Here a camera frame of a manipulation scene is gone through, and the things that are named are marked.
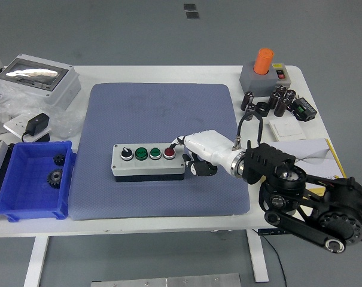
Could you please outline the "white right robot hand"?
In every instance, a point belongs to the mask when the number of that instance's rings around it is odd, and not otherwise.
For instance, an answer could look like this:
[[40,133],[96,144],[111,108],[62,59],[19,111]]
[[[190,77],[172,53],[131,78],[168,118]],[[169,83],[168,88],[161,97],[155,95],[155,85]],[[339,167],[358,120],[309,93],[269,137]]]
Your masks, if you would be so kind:
[[238,167],[241,156],[244,154],[240,141],[240,139],[236,139],[232,142],[215,130],[206,130],[177,137],[169,147],[174,148],[176,145],[184,145],[201,159],[214,166],[220,165],[227,173],[239,178]]

